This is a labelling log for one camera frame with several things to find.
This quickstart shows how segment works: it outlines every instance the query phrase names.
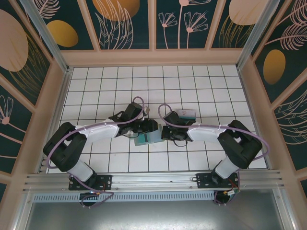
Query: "black mounting plate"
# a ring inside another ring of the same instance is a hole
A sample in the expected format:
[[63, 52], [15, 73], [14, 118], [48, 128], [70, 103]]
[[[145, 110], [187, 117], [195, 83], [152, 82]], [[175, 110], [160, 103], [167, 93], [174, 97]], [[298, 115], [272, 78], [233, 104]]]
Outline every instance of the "black mounting plate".
[[[95, 184], [92, 186], [93, 189], [96, 190], [111, 190], [112, 185], [112, 175], [97, 175], [97, 179]], [[79, 182], [76, 181], [73, 177], [70, 177], [68, 190], [70, 191], [82, 191], [88, 190], [87, 188], [83, 187]]]
[[196, 174], [196, 183], [198, 188], [232, 188], [232, 184], [229, 182], [230, 179], [236, 186], [239, 185], [238, 174], [232, 173], [228, 179], [224, 179], [220, 186], [216, 185], [211, 180], [211, 173], [198, 173]]

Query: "ventilated metal strip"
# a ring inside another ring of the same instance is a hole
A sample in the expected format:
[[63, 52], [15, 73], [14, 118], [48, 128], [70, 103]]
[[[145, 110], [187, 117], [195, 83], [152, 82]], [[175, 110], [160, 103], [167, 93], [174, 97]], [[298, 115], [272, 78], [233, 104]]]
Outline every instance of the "ventilated metal strip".
[[[91, 197], [85, 202], [102, 201], [108, 195], [101, 194]], [[72, 203], [80, 202], [80, 193], [53, 193], [35, 194], [33, 203]], [[108, 202], [137, 202], [137, 201], [187, 201], [187, 200], [213, 200], [213, 191], [191, 191], [191, 192], [151, 192], [151, 193], [115, 193]]]

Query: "white grid floor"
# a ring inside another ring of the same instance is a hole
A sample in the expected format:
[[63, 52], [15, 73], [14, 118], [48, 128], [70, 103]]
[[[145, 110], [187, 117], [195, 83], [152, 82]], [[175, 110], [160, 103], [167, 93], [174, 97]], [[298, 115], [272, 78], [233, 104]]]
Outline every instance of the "white grid floor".
[[[125, 110], [135, 96], [151, 109], [149, 118], [162, 125], [157, 107], [168, 103], [173, 110], [195, 109], [197, 121], [203, 124], [225, 125], [237, 119], [255, 132], [235, 66], [75, 68], [60, 124], [102, 121]], [[164, 141], [136, 147], [127, 137], [87, 144], [81, 155], [98, 173], [212, 170], [223, 158], [220, 144], [198, 141], [177, 147]], [[249, 168], [267, 166], [259, 159]], [[48, 172], [60, 173], [58, 169]]]

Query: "purple cable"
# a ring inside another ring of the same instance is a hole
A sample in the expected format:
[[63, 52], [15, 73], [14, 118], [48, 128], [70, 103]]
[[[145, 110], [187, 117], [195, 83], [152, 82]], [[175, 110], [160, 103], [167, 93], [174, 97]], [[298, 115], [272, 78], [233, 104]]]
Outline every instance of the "purple cable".
[[166, 120], [161, 116], [160, 108], [161, 108], [162, 106], [168, 107], [168, 108], [170, 109], [170, 111], [172, 111], [172, 108], [171, 108], [168, 104], [165, 104], [165, 103], [159, 105], [159, 107], [158, 107], [158, 114], [159, 114], [161, 120], [164, 121], [164, 122], [165, 122], [167, 125], [169, 125], [169, 126], [173, 126], [173, 127], [177, 127], [177, 128], [199, 128], [199, 127], [208, 127], [208, 128], [218, 128], [218, 129], [230, 129], [230, 130], [233, 130], [233, 131], [237, 131], [237, 132], [241, 132], [241, 133], [248, 134], [248, 135], [250, 135], [250, 136], [252, 136], [252, 137], [257, 138], [258, 140], [260, 140], [262, 143], [264, 143], [264, 145], [265, 145], [266, 148], [267, 148], [267, 151], [266, 151], [264, 154], [262, 154], [261, 156], [255, 157], [253, 161], [258, 160], [258, 159], [260, 159], [260, 158], [262, 158], [262, 157], [265, 157], [265, 156], [268, 155], [269, 152], [270, 152], [270, 149], [271, 149], [271, 148], [270, 148], [269, 144], [268, 144], [263, 138], [261, 138], [261, 137], [255, 135], [255, 134], [253, 134], [253, 133], [251, 133], [251, 132], [242, 130], [242, 129], [240, 129], [240, 128], [233, 128], [233, 127], [228, 127], [228, 126], [212, 126], [212, 125], [178, 126], [178, 125], [174, 125], [174, 124], [172, 124], [172, 123], [169, 123], [168, 121], [166, 121]]
[[[137, 115], [135, 118], [133, 118], [133, 119], [130, 120], [130, 121], [125, 121], [125, 122], [100, 122], [100, 123], [96, 123], [96, 124], [93, 124], [93, 125], [89, 125], [89, 126], [85, 126], [85, 127], [76, 129], [76, 130], [74, 130], [74, 131], [72, 131], [72, 132], [66, 134], [64, 137], [62, 137], [61, 140], [59, 140], [59, 142], [58, 142], [58, 143], [53, 147], [53, 149], [50, 151], [50, 153], [49, 153], [49, 155], [48, 155], [48, 157], [47, 157], [47, 167], [48, 167], [49, 169], [55, 169], [55, 168], [57, 168], [56, 166], [50, 166], [50, 164], [49, 164], [49, 163], [50, 163], [50, 158], [51, 158], [52, 154], [54, 153], [54, 151], [57, 149], [57, 147], [58, 147], [66, 138], [68, 138], [69, 136], [71, 136], [71, 135], [73, 135], [73, 134], [75, 134], [75, 133], [77, 133], [77, 132], [79, 132], [79, 131], [83, 131], [83, 130], [86, 130], [86, 129], [89, 129], [89, 128], [94, 128], [94, 127], [99, 127], [99, 126], [105, 126], [105, 125], [124, 125], [124, 124], [131, 123], [131, 122], [135, 121], [136, 119], [138, 119], [138, 117], [139, 117], [140, 115], [143, 114], [144, 107], [145, 107], [145, 103], [144, 103], [143, 98], [141, 98], [141, 97], [139, 97], [139, 96], [135, 97], [132, 101], [134, 102], [134, 100], [137, 99], [137, 98], [139, 98], [139, 99], [142, 101], [142, 110], [140, 111], [139, 115]], [[87, 186], [85, 183], [83, 183], [78, 177], [76, 177], [76, 176], [74, 176], [74, 175], [72, 175], [72, 174], [70, 174], [70, 175], [71, 175], [72, 177], [74, 177], [74, 178], [76, 179], [76, 181], [78, 181], [83, 187], [85, 187], [85, 188], [87, 188], [87, 189], [89, 189], [89, 190], [92, 190], [92, 191], [94, 191], [94, 192], [96, 192], [96, 193], [111, 194], [110, 196], [108, 196], [108, 197], [107, 197], [106, 199], [104, 199], [103, 201], [98, 202], [98, 203], [95, 203], [95, 204], [92, 205], [91, 207], [96, 207], [96, 206], [98, 206], [98, 205], [103, 204], [105, 201], [107, 201], [108, 199], [110, 199], [110, 198], [114, 195], [113, 192], [106, 192], [106, 191], [102, 191], [102, 190], [100, 191], [100, 190], [93, 189], [93, 188]], [[93, 196], [97, 196], [97, 195], [94, 195], [94, 194], [93, 194], [93, 195], [89, 195], [89, 196], [84, 197], [84, 198], [82, 199], [82, 201], [81, 201], [82, 205], [84, 206], [83, 201], [84, 201], [86, 198], [93, 197]]]

